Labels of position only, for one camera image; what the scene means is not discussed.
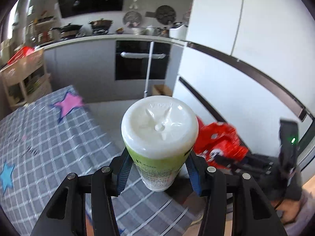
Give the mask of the person hand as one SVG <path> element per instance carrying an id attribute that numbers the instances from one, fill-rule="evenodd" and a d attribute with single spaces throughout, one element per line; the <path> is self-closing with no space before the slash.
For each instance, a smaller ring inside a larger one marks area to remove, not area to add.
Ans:
<path id="1" fill-rule="evenodd" d="M 314 198 L 303 197 L 299 201 L 285 199 L 271 201 L 271 205 L 276 209 L 283 212 L 281 217 L 282 224 L 290 223 L 308 223 L 314 215 Z"/>

